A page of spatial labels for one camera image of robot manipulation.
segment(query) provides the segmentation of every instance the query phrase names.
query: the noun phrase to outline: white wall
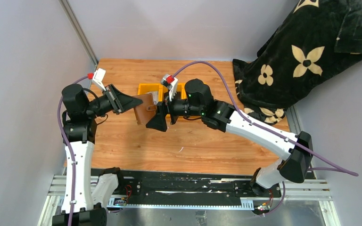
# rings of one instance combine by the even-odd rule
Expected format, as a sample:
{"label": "white wall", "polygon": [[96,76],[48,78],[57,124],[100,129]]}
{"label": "white wall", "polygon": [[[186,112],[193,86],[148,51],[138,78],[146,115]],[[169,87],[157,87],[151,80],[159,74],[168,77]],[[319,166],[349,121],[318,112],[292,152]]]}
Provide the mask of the white wall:
{"label": "white wall", "polygon": [[[318,172],[330,185],[341,224],[362,225],[362,62],[315,88],[296,107],[314,151],[360,174]],[[315,165],[326,166],[317,159]]]}
{"label": "white wall", "polygon": [[253,60],[298,0],[69,0],[98,58]]}
{"label": "white wall", "polygon": [[0,226],[34,226],[64,150],[61,89],[93,70],[59,1],[0,0]]}

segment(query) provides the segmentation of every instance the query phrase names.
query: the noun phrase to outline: black cover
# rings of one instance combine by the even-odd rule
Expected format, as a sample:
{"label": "black cover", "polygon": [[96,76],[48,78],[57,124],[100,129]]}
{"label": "black cover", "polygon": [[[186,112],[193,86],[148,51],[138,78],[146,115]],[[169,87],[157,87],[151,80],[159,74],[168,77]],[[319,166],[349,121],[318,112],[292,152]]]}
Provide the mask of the black cover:
{"label": "black cover", "polygon": [[257,57],[233,60],[236,92],[247,114],[273,125],[362,60],[362,0],[300,0]]}

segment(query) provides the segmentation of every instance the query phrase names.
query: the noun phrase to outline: yellow bin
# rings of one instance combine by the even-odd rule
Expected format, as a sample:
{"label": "yellow bin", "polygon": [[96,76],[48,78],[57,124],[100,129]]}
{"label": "yellow bin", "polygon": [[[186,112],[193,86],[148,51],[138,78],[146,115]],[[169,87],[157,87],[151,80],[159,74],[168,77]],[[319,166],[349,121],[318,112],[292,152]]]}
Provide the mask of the yellow bin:
{"label": "yellow bin", "polygon": [[[160,83],[140,83],[138,86],[138,95],[154,91],[158,91],[159,101],[163,101],[168,89]],[[178,92],[181,92],[181,99],[187,98],[187,94],[185,93],[185,83],[179,83],[177,85],[177,93]]]}

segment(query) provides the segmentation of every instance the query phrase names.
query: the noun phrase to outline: wooden table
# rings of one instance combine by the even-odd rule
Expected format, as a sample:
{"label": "wooden table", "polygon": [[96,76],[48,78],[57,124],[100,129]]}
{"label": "wooden table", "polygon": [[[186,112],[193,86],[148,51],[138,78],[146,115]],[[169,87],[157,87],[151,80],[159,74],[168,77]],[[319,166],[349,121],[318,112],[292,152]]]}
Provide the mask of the wooden table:
{"label": "wooden table", "polygon": [[[106,70],[105,85],[112,83],[121,92],[134,96],[139,83],[159,83],[190,61],[101,59],[98,68]],[[211,61],[225,77],[237,100],[231,62]],[[207,65],[192,65],[177,76],[179,82],[199,78],[210,86],[215,99],[230,98],[216,72]],[[100,94],[96,86],[92,91]],[[277,156],[250,140],[208,128],[202,121],[179,118],[167,132],[138,126],[133,110],[121,115],[109,113],[98,126],[92,167],[120,167],[125,170],[157,170],[216,174],[248,174],[265,167]],[[287,120],[277,128],[288,131]]]}

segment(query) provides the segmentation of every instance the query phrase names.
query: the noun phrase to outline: cable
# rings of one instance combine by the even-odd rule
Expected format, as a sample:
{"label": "cable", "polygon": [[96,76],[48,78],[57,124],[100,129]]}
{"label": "cable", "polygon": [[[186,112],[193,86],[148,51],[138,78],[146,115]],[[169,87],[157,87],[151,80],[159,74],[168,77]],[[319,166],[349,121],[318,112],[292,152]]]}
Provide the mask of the cable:
{"label": "cable", "polygon": [[[220,76],[222,82],[224,83],[225,89],[227,90],[228,96],[230,96],[231,102],[232,102],[232,104],[234,105],[235,110],[238,112],[238,114],[239,114],[244,120],[246,120],[247,122],[249,122],[250,124],[252,124],[252,125],[254,125],[254,126],[257,126],[257,127],[261,128],[261,129],[263,129],[263,130],[265,130],[265,131],[267,131],[267,132],[269,132],[269,133],[272,133],[272,134],[280,137],[281,139],[286,139],[286,138],[287,138],[286,136],[284,136],[284,135],[282,135],[282,134],[280,134],[280,133],[278,133],[278,132],[276,132],[276,131],[274,131],[274,130],[271,130],[271,129],[265,127],[265,126],[262,126],[262,125],[259,125],[259,124],[257,124],[257,123],[254,123],[254,122],[252,122],[250,119],[248,119],[248,118],[242,113],[242,111],[238,108],[237,103],[235,102],[234,98],[232,97],[231,91],[230,91],[230,89],[228,88],[228,85],[227,85],[227,83],[226,83],[223,75],[222,75],[221,72],[220,72],[217,68],[215,68],[211,63],[206,62],[206,61],[194,61],[194,62],[191,62],[191,63],[189,63],[189,64],[184,65],[184,66],[183,66],[182,68],[180,68],[176,73],[174,73],[173,78],[175,78],[175,77],[176,77],[181,71],[183,71],[185,68],[187,68],[187,67],[189,67],[189,66],[191,66],[191,65],[194,65],[194,64],[206,64],[206,65],[208,65],[209,67],[213,68],[213,70],[215,70],[215,71],[217,72],[217,74]],[[293,140],[291,140],[291,139],[288,139],[288,142],[294,144],[295,146],[298,146],[298,147],[302,148],[303,150],[307,151],[307,152],[310,153],[311,155],[319,158],[320,160],[322,160],[323,162],[327,163],[328,165],[331,165],[332,167],[336,168],[336,169],[333,169],[332,171],[341,172],[341,173],[347,173],[347,174],[350,174],[350,175],[355,176],[355,177],[359,176],[358,173],[353,172],[353,171],[350,171],[350,170],[347,170],[347,169],[345,169],[345,168],[343,168],[343,167],[341,167],[341,166],[336,165],[335,163],[329,161],[328,159],[324,158],[324,157],[321,156],[320,154],[313,152],[312,150],[310,150],[310,148],[307,148],[307,147],[303,146],[302,144],[299,144],[299,143],[296,142],[296,141],[293,141]]]}
{"label": "cable", "polygon": [[194,118],[194,119],[190,119],[189,117],[184,116],[183,119],[188,120],[188,121],[195,121],[195,120],[202,119],[202,117],[197,117],[197,118]]}
{"label": "cable", "polygon": [[272,194],[272,191],[269,189],[269,192],[271,193],[271,196],[270,196],[270,208],[272,206],[272,201],[274,200],[274,195]]}
{"label": "cable", "polygon": [[280,200],[280,202],[277,204],[277,206],[276,207],[274,207],[272,210],[270,210],[268,213],[263,213],[263,214],[259,214],[259,215],[254,215],[254,216],[251,216],[251,217],[249,217],[249,218],[245,218],[244,220],[249,220],[249,219],[253,219],[253,218],[257,218],[257,217],[266,217],[267,215],[269,215],[269,214],[272,214],[273,212],[275,212],[280,206],[281,206],[281,204],[284,202],[284,199],[285,199],[285,191],[286,191],[286,189],[285,189],[285,183],[284,183],[284,181],[282,182],[282,196],[281,196],[281,200]]}
{"label": "cable", "polygon": [[[77,81],[73,82],[73,84],[79,83],[80,81],[87,79],[88,76],[84,76],[80,79],[78,79]],[[60,121],[60,109],[62,108],[62,102],[63,102],[63,96],[60,98],[59,100],[59,106],[58,106],[58,123],[59,123],[59,129],[60,132],[62,134],[63,140],[65,141],[65,144],[68,146],[69,149],[69,153],[70,153],[70,158],[71,161],[73,162],[72,168],[73,168],[73,173],[72,173],[72,178],[71,178],[71,194],[70,194],[70,198],[73,201],[74,197],[75,197],[75,157],[74,157],[74,152],[73,152],[73,148],[70,145],[70,141],[68,140],[65,130],[63,128],[62,122]],[[69,219],[68,219],[68,226],[71,226],[72,220],[73,220],[73,212],[74,212],[74,203],[70,203],[70,212],[69,212]]]}
{"label": "cable", "polygon": [[89,93],[91,93],[94,97],[95,97],[95,100],[97,101],[98,103],[98,109],[100,108],[100,100],[98,98],[98,96],[90,89],[87,89],[87,88],[83,88],[84,91],[87,91]]}
{"label": "cable", "polygon": [[130,194],[128,195],[128,198],[131,196],[131,193],[132,193],[132,187],[131,185],[127,185],[128,187],[130,187]]}
{"label": "cable", "polygon": [[329,168],[329,167],[309,168],[307,171],[316,171],[316,170],[327,170],[327,171],[336,171],[336,172],[339,172],[338,169]]}
{"label": "cable", "polygon": [[102,124],[102,123],[104,123],[104,122],[106,122],[106,120],[109,118],[109,115],[108,115],[108,114],[105,114],[105,115],[106,115],[105,120],[103,120],[103,121],[101,121],[100,123],[96,124],[97,126],[100,125],[100,124]]}

